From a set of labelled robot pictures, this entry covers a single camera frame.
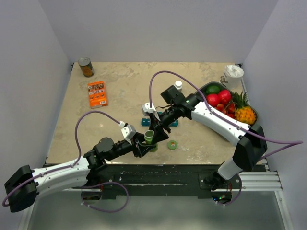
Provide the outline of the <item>green pill bottle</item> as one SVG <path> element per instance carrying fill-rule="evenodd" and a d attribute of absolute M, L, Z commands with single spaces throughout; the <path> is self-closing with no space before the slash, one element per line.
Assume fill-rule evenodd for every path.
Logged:
<path fill-rule="evenodd" d="M 144 134 L 145 143 L 153 145 L 153 137 L 154 137 L 154 131 L 147 130 Z M 158 150 L 158 145 L 154 144 L 154 148 L 150 150 L 150 152 L 156 152 L 157 150 Z"/>

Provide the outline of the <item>teal weekly pill organizer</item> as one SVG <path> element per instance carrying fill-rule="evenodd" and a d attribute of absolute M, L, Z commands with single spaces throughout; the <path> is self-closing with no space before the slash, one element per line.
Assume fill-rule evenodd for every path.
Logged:
<path fill-rule="evenodd" d="M 141 126 L 142 127 L 149 127 L 151 125 L 151 119 L 150 117 L 143 117 L 141 119 Z M 178 127 L 179 125 L 179 121 L 176 119 L 176 120 L 173 120 L 172 123 L 169 123 L 168 126 L 169 127 Z"/>

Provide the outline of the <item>green bottle cap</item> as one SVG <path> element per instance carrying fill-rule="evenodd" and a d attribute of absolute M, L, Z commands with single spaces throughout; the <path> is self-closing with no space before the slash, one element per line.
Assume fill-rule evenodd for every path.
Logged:
<path fill-rule="evenodd" d="M 170 140 L 168 141 L 167 143 L 167 147 L 170 149 L 170 150 L 175 150 L 177 148 L 177 142 L 175 140 Z"/>

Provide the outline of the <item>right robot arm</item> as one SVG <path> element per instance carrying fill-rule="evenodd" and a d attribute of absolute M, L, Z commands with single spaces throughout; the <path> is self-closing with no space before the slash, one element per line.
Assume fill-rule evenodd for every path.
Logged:
<path fill-rule="evenodd" d="M 258 138 L 264 134 L 261 126 L 250 126 L 236 121 L 207 106 L 200 93 L 184 96 L 175 86 L 170 86 L 161 96 L 170 105 L 161 114 L 157 112 L 153 103 L 145 103 L 142 106 L 143 114 L 148 115 L 151 120 L 150 129 L 154 131 L 153 143 L 168 139 L 171 123 L 186 117 L 209 127 L 235 146 L 233 157 L 222 163 L 213 177 L 217 187 L 225 188 L 234 175 L 241 171 L 251 171 L 266 152 L 266 141 Z"/>

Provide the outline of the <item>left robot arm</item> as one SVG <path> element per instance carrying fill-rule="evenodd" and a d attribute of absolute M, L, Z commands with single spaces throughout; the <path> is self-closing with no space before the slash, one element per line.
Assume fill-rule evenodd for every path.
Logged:
<path fill-rule="evenodd" d="M 107 167 L 107 161 L 133 152 L 143 157 L 156 147 L 144 137 L 122 140 L 115 143 L 111 138 L 103 138 L 93 149 L 72 161 L 31 169 L 29 165 L 20 167 L 4 184 L 6 196 L 2 202 L 12 213 L 30 207 L 35 199 L 73 187 L 94 188 L 99 184 L 98 173 Z"/>

